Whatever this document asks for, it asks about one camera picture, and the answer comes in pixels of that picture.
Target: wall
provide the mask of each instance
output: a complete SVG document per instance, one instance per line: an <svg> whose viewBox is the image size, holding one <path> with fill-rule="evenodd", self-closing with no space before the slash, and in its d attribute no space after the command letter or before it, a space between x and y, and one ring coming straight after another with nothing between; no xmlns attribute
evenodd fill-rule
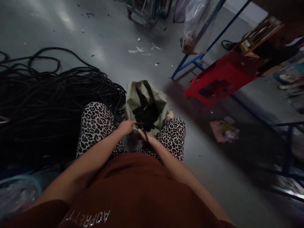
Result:
<svg viewBox="0 0 304 228"><path fill-rule="evenodd" d="M224 7L236 14L246 2L247 0L227 0ZM252 27L256 27L259 22L267 16L267 14L268 13L265 10L251 2L239 17Z"/></svg>

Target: red plastic stool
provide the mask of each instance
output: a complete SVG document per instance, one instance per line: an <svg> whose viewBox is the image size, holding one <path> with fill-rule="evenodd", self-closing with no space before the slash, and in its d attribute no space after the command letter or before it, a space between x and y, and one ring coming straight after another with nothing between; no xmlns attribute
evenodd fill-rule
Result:
<svg viewBox="0 0 304 228"><path fill-rule="evenodd" d="M205 104L204 109L208 109L253 81L256 76L257 70L251 60L236 51L230 51L196 76L184 96L196 97ZM212 87L208 91L209 99L199 93L207 85Z"/></svg>

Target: sack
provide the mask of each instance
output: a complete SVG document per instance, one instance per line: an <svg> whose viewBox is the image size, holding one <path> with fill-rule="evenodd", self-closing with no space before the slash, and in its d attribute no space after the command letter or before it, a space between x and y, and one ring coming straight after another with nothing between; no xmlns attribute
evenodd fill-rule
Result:
<svg viewBox="0 0 304 228"><path fill-rule="evenodd" d="M127 84L126 95L126 119L136 120L133 111L139 107L146 109L148 106L156 105L158 119L154 122L151 133L156 135L162 128L169 113L167 96L152 86L147 80L133 81ZM138 127L134 126L132 133L139 136Z"/></svg>

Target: coiled black cable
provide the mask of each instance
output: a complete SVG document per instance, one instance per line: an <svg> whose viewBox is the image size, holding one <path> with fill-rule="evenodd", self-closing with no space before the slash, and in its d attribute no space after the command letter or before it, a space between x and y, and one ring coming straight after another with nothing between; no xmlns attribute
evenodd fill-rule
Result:
<svg viewBox="0 0 304 228"><path fill-rule="evenodd" d="M59 73L58 59L41 56L48 50L68 52L85 66ZM0 122L2 167L10 162L37 166L45 155L56 160L73 157L81 114L90 102L105 104L121 122L124 88L74 52L47 47L33 56L11 60L7 54L0 54L4 56L0 60L0 116L9 119ZM57 67L39 72L32 67L38 59L55 61ZM22 60L28 60L27 65L20 63Z"/></svg>

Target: concrete floor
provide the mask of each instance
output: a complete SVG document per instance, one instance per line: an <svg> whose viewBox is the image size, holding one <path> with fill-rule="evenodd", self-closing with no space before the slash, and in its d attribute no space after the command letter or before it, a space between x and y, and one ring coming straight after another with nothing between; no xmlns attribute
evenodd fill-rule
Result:
<svg viewBox="0 0 304 228"><path fill-rule="evenodd" d="M86 13L95 16L88 18ZM256 188L244 172L256 157L262 158L261 162L272 158L272 151L282 151L282 143L230 97L207 111L201 110L203 105L196 99L185 98L183 90L199 73L197 69L184 69L175 81L170 79L183 57L179 42L182 24L159 22L154 29L147 30L127 19L123 3L112 0L3 0L0 2L0 17L0 50L12 58L32 55L44 47L63 47L74 51L125 88L128 82L146 79L164 91L174 115L186 122L184 163L237 227L292 226L267 200L268 193ZM228 10L220 11L213 38L232 17ZM251 29L237 19L223 39L238 40ZM151 51L151 42L163 50ZM135 50L136 46L143 47L151 56L129 54L128 50ZM62 61L63 70L81 65L66 53L49 53ZM218 42L203 60L210 64L224 54ZM46 70L53 65L42 62L39 67ZM240 139L231 144L218 144L209 121L221 120L225 116L236 120L241 130Z"/></svg>

